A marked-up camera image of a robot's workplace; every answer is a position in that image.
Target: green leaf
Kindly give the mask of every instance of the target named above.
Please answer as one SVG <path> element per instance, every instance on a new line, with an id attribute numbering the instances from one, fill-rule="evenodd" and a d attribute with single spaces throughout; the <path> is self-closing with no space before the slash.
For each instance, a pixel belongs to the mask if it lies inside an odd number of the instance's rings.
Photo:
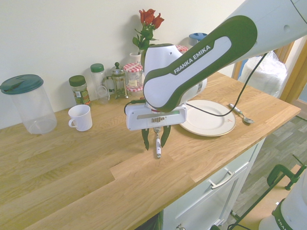
<path id="1" fill-rule="evenodd" d="M 150 32 L 149 32 L 148 30 L 142 30 L 142 31 L 141 31 L 141 34 L 142 34 L 144 37 L 147 38 L 147 36 L 150 35 Z"/>
<path id="2" fill-rule="evenodd" d="M 136 32 L 138 32 L 139 34 L 141 34 L 141 32 L 137 31 L 136 29 L 134 29 Z"/>
<path id="3" fill-rule="evenodd" d="M 146 37 L 146 39 L 151 40 L 153 37 L 154 37 L 153 31 L 150 30 L 150 31 L 149 31 L 149 35 Z"/>
<path id="4" fill-rule="evenodd" d="M 132 43 L 136 45 L 137 47 L 139 47 L 139 40 L 136 37 L 133 37 Z"/>
<path id="5" fill-rule="evenodd" d="M 140 50 L 146 50 L 149 47 L 150 40 L 145 39 L 140 47 Z"/>

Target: white vase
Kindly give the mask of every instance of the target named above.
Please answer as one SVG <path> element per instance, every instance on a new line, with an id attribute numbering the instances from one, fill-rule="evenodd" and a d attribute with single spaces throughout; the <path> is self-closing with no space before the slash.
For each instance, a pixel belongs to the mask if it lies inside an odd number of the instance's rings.
<path id="1" fill-rule="evenodd" d="M 130 53 L 130 61 L 131 63 L 141 63 L 142 54 L 138 54 L 137 52 Z"/>

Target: plastic bag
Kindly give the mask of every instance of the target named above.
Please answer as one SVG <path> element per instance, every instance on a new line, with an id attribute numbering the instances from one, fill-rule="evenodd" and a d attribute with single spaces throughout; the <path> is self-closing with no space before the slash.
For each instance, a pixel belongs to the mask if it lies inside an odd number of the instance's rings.
<path id="1" fill-rule="evenodd" d="M 240 82 L 245 83 L 248 76 L 255 68 L 261 57 L 251 57 L 243 67 Z M 260 63 L 251 76 L 248 85 L 261 90 L 274 97 L 278 97 L 284 81 L 287 78 L 287 68 L 284 63 L 278 60 L 276 54 L 271 51 Z"/>

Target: black cable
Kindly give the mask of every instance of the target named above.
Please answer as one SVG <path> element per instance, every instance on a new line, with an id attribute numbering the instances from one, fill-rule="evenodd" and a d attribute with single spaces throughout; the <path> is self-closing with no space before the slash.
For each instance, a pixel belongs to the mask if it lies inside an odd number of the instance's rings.
<path id="1" fill-rule="evenodd" d="M 230 225 L 228 225 L 227 230 L 229 230 L 229 228 L 232 227 L 232 226 L 239 226 L 239 227 L 242 227 L 242 228 L 244 228 L 244 229 L 251 230 L 251 229 L 249 229 L 249 228 L 247 228 L 247 227 L 244 227 L 243 225 L 240 225 L 240 224 L 230 224 Z"/>
<path id="2" fill-rule="evenodd" d="M 230 113 L 235 109 L 236 105 L 238 104 L 239 99 L 240 99 L 240 97 L 241 97 L 241 95 L 242 95 L 242 93 L 243 93 L 245 87 L 247 86 L 250 77 L 251 77 L 252 74 L 255 72 L 255 70 L 256 70 L 257 67 L 260 65 L 260 63 L 263 61 L 263 59 L 265 58 L 265 56 L 266 56 L 267 54 L 268 54 L 268 53 L 265 53 L 265 54 L 262 56 L 262 58 L 260 59 L 260 61 L 257 63 L 257 65 L 255 66 L 255 68 L 252 70 L 252 72 L 251 72 L 250 75 L 248 76 L 248 78 L 247 78 L 247 80 L 246 80 L 246 82 L 245 82 L 245 84 L 244 84 L 244 86 L 243 86 L 243 88 L 242 88 L 242 90 L 241 90 L 241 92 L 240 92 L 240 94 L 239 94 L 237 100 L 236 100 L 236 103 L 235 103 L 234 107 L 233 107 L 229 112 L 227 112 L 227 113 L 225 113 L 225 114 L 223 114 L 223 115 L 218 115 L 218 114 L 213 114 L 213 113 L 210 113 L 210 112 L 208 112 L 208 111 L 202 110 L 202 109 L 197 108 L 197 107 L 195 107 L 195 106 L 193 106 L 193 105 L 191 105 L 191 104 L 188 104 L 188 103 L 187 103 L 187 105 L 188 105 L 188 106 L 191 106 L 191 107 L 193 107 L 193 108 L 195 108 L 195 109 L 198 109 L 198 110 L 200 110 L 200 111 L 202 111 L 202 112 L 205 112 L 205 113 L 207 113 L 207 114 L 213 115 L 213 116 L 226 116 L 226 115 L 230 114 Z"/>
<path id="3" fill-rule="evenodd" d="M 124 113 L 126 114 L 126 107 L 128 104 L 145 103 L 145 102 L 146 102 L 145 99 L 132 100 L 131 102 L 128 102 L 124 107 Z"/>

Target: white plate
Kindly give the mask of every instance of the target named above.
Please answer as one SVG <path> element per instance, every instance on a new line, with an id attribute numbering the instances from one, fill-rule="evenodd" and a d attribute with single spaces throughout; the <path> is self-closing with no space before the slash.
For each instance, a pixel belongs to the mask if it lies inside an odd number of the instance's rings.
<path id="1" fill-rule="evenodd" d="M 188 104 L 218 115 L 229 112 L 227 107 L 206 100 L 189 101 Z M 236 126 L 236 118 L 233 113 L 226 116 L 213 116 L 191 106 L 186 106 L 188 109 L 187 120 L 180 125 L 191 133 L 216 137 L 229 133 Z"/>

